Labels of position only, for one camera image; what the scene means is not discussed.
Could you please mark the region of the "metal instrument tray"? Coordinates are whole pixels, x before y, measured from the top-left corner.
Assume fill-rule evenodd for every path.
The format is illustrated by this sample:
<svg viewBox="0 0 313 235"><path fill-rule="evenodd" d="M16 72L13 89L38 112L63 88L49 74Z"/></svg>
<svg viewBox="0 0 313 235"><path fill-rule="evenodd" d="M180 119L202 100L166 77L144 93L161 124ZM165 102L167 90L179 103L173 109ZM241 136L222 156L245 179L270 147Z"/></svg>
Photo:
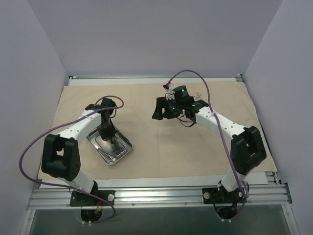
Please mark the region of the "metal instrument tray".
<svg viewBox="0 0 313 235"><path fill-rule="evenodd" d="M87 136L87 140L89 141L89 143L93 146L93 148L104 160L104 162L109 166L113 166L120 162L133 149L132 143L118 129L115 136L119 138L119 143L121 147L120 154L112 153L111 139L107 141L102 140L97 129L92 131Z"/></svg>

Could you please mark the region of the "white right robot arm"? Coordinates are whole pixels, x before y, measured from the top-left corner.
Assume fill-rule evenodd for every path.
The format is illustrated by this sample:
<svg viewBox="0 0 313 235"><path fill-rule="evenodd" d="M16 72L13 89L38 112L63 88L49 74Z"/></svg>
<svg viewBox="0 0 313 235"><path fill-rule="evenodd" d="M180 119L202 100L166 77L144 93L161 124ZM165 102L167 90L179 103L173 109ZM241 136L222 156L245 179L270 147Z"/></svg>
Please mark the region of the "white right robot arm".
<svg viewBox="0 0 313 235"><path fill-rule="evenodd" d="M182 94L172 92L156 99L153 119L181 117L189 119L193 125L206 127L221 137L230 170L219 182L218 198L228 202L235 196L237 189L247 194L246 176L267 157L260 131L255 126L247 128L232 122L215 112L209 103L195 100L186 90Z"/></svg>

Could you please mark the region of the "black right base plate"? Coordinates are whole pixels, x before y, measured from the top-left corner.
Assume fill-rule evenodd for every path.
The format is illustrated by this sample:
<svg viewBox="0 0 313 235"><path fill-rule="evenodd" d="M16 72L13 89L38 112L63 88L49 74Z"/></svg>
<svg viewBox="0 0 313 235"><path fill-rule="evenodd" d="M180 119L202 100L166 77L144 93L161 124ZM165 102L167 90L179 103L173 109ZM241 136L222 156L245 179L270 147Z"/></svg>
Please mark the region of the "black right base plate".
<svg viewBox="0 0 313 235"><path fill-rule="evenodd" d="M245 200L239 189L228 192L224 188L202 188L202 198L205 204L234 204Z"/></svg>

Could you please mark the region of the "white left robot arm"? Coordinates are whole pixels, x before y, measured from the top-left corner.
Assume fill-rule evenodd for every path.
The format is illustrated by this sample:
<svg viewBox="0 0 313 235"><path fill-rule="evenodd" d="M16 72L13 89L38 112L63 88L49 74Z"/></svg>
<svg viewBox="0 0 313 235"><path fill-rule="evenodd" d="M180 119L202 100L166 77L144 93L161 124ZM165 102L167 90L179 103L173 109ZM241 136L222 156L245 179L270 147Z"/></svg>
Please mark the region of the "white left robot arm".
<svg viewBox="0 0 313 235"><path fill-rule="evenodd" d="M99 193L97 183L81 171L79 145L94 130L103 140L116 144L118 131L111 115L117 108L112 96L105 96L88 105L67 129L47 135L44 141L41 171L82 191L81 200L87 205L94 205Z"/></svg>

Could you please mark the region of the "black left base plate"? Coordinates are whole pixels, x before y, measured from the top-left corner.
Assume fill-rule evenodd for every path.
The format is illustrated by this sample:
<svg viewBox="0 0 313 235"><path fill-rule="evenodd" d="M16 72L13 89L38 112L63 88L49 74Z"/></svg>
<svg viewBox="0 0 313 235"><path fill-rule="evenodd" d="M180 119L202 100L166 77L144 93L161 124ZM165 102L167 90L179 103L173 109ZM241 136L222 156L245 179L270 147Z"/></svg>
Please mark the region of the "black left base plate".
<svg viewBox="0 0 313 235"><path fill-rule="evenodd" d="M70 203L71 207L92 207L92 206L109 206L108 203L114 205L115 190L100 189L96 193L96 197L86 195L85 193L73 191L71 193Z"/></svg>

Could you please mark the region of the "beige cloth wrap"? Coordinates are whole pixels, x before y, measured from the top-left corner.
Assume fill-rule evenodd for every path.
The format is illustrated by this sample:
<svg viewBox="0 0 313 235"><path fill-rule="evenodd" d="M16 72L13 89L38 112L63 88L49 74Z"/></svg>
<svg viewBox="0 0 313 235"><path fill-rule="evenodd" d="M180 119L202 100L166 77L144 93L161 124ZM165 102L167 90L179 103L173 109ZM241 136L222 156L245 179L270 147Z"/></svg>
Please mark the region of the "beige cloth wrap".
<svg viewBox="0 0 313 235"><path fill-rule="evenodd" d="M106 95L118 96L123 108L114 125L132 143L132 151L107 165L88 141L79 146L81 170L95 180L224 175L229 171L221 137L201 125L186 128L177 119L154 120L161 84L64 87L53 120L58 126L76 120L89 105Z"/></svg>

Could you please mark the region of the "aluminium mounting rail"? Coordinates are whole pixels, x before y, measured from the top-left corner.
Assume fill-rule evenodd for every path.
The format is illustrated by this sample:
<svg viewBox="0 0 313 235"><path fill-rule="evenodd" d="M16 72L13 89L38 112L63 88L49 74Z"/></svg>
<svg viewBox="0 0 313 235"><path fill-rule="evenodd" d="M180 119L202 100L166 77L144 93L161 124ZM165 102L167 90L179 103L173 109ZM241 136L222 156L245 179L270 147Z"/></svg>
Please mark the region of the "aluminium mounting rail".
<svg viewBox="0 0 313 235"><path fill-rule="evenodd" d="M29 210L95 209L95 206L72 207L71 194L65 188L44 188L32 192ZM255 185L250 187L246 206L291 204L287 185ZM180 208L210 207L203 202L201 187L175 188L116 188L114 207L137 208Z"/></svg>

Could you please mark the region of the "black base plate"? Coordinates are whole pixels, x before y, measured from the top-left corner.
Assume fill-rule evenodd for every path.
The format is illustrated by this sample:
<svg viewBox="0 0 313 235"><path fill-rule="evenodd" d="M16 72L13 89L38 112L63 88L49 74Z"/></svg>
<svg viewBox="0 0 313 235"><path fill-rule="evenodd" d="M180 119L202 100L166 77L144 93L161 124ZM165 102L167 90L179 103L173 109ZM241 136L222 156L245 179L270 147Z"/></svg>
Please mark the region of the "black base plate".
<svg viewBox="0 0 313 235"><path fill-rule="evenodd" d="M224 188L202 188L202 198L205 204L234 204L245 200L239 189L228 192Z"/></svg>
<svg viewBox="0 0 313 235"><path fill-rule="evenodd" d="M86 195L85 193L73 191L71 193L70 203L71 207L92 207L92 206L109 206L108 203L114 205L115 190L100 189L96 193L96 197Z"/></svg>

